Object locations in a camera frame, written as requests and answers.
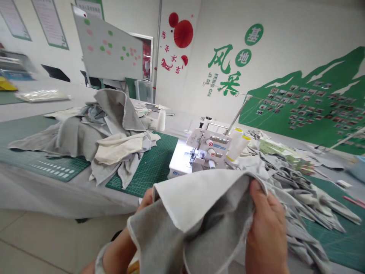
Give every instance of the green cutting mat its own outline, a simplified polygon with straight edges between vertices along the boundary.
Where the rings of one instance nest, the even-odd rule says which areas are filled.
[[[90,163],[84,158],[46,158],[40,151],[10,150],[8,144],[36,134],[57,121],[41,115],[0,123],[0,162],[32,171],[62,182],[68,182]]]
[[[350,196],[333,183],[311,176],[306,177],[363,220],[358,226],[337,214],[338,220],[346,230],[346,233],[340,233],[337,230],[329,231],[304,219],[307,231],[320,241],[330,261],[365,272],[365,209],[345,200],[343,196]]]
[[[0,105],[25,103],[15,97],[15,91],[0,91]]]
[[[153,132],[161,136],[157,146],[144,153],[136,173],[129,186],[123,190],[122,181],[116,174],[106,184],[107,188],[125,192],[142,198],[147,189],[154,183],[167,180],[170,172],[168,168],[172,154],[174,154],[178,138],[159,132]]]

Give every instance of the framed poster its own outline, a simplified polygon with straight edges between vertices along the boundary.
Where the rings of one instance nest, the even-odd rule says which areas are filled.
[[[32,41],[13,0],[0,1],[0,13],[15,38]]]
[[[76,6],[86,11],[87,14],[95,15],[104,20],[104,10],[102,0],[75,0]]]
[[[69,50],[54,0],[32,0],[48,45]]]

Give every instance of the green circle logo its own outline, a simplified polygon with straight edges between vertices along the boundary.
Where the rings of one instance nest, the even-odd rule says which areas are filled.
[[[253,46],[260,41],[263,35],[263,26],[261,24],[254,24],[251,26],[244,37],[246,45]]]
[[[251,51],[249,49],[241,50],[236,56],[237,67],[244,67],[251,60]]]

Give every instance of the white fabric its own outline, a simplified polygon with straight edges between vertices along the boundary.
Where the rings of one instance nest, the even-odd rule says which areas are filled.
[[[121,138],[121,134],[99,140],[95,159],[101,164],[115,164],[124,157],[142,150],[144,133]]]

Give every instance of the green paper circle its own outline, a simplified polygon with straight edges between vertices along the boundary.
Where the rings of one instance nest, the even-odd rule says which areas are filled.
[[[249,49],[241,50],[236,56],[236,65],[237,67],[244,67],[251,60],[252,53]]]

